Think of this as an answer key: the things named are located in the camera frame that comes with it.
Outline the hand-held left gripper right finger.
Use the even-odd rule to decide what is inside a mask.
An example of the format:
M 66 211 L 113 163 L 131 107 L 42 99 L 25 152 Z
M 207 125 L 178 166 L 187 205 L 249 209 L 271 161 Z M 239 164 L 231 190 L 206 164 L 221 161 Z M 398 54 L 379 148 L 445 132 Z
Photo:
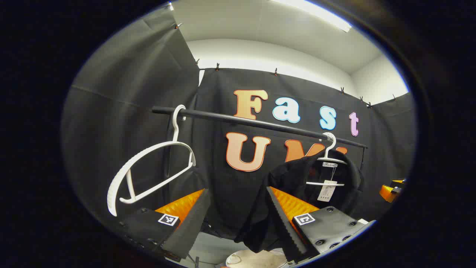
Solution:
M 334 206 L 316 208 L 274 187 L 266 190 L 284 255 L 295 266 L 333 254 L 376 223 L 355 220 Z

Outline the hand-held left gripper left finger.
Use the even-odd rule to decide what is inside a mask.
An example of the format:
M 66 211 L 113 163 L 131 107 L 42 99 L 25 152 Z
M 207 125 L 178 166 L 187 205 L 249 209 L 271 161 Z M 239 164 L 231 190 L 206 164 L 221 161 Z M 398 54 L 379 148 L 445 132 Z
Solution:
M 203 188 L 158 209 L 141 208 L 119 224 L 127 242 L 154 258 L 185 259 L 211 204 Z

